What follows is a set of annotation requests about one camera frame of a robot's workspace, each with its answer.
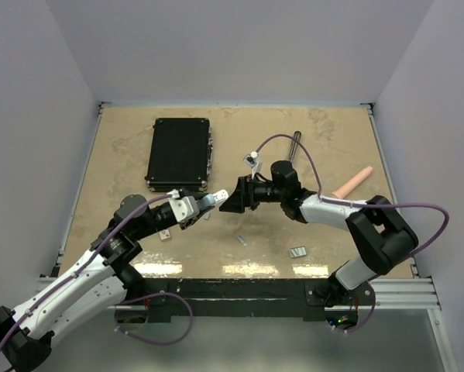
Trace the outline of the silver black stapler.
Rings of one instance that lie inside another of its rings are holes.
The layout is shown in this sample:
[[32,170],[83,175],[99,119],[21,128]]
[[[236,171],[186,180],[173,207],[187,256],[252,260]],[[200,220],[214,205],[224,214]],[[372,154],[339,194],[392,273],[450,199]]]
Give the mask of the silver black stapler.
[[291,163],[293,163],[295,160],[298,144],[301,141],[301,135],[302,133],[300,131],[295,131],[290,141],[290,148],[287,155],[287,160]]

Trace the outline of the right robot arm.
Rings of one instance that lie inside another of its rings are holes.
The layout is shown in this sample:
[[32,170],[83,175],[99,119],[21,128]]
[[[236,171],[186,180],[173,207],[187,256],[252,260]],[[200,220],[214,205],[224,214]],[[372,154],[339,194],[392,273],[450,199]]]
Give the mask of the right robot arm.
[[413,229],[385,197],[377,195],[358,202],[323,198],[301,186],[288,160],[273,163],[270,171],[270,181],[260,181],[252,175],[239,177],[235,190],[219,210],[242,214],[263,202],[276,202],[291,220],[321,223],[348,231],[358,256],[313,290],[317,297],[347,304],[356,296],[361,284],[388,274],[418,247]]

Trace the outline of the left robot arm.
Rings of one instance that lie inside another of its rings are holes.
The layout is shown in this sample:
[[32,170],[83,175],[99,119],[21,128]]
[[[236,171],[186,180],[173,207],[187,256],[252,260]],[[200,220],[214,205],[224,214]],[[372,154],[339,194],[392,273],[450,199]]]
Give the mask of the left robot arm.
[[185,189],[151,200],[125,197],[107,228],[68,270],[31,299],[0,307],[0,356],[9,369],[35,370],[68,330],[111,305],[139,302],[143,278],[130,263],[142,250],[140,240],[172,226],[186,229],[227,197]]

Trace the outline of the black briefcase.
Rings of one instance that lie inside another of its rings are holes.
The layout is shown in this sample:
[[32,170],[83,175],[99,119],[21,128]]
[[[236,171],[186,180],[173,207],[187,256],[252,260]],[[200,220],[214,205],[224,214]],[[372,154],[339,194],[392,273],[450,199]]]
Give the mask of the black briefcase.
[[152,192],[206,191],[213,140],[207,118],[158,118],[145,181]]

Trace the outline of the small staple box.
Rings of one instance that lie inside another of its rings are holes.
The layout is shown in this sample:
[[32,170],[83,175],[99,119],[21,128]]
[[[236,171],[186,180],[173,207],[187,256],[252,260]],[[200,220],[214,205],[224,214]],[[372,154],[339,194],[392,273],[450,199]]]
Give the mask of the small staple box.
[[166,242],[171,239],[171,234],[169,229],[163,229],[159,231],[160,240]]

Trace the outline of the staple strips pack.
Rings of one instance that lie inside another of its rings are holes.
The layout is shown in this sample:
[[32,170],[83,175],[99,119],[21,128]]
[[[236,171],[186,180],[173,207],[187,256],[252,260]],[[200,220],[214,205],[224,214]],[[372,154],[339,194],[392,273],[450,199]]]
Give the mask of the staple strips pack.
[[305,246],[297,246],[294,248],[290,248],[289,253],[292,258],[306,257],[308,255],[308,252]]

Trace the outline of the pink silicone cone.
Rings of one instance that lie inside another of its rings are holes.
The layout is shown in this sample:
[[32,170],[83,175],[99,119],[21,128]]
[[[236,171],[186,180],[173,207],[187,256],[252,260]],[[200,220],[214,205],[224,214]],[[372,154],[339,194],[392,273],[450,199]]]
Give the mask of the pink silicone cone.
[[349,194],[351,194],[356,188],[358,188],[373,172],[373,168],[371,166],[363,168],[357,174],[355,174],[352,178],[350,178],[347,182],[345,182],[342,186],[338,189],[334,190],[331,193],[331,196],[334,198],[345,198]]

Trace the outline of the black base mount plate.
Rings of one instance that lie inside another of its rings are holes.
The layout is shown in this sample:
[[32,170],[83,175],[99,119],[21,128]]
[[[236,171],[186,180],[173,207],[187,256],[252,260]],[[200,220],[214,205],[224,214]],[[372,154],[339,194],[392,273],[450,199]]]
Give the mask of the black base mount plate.
[[168,322],[192,311],[195,317],[296,318],[355,325],[376,295],[365,283],[349,291],[329,279],[145,279],[123,305],[141,305],[149,322]]

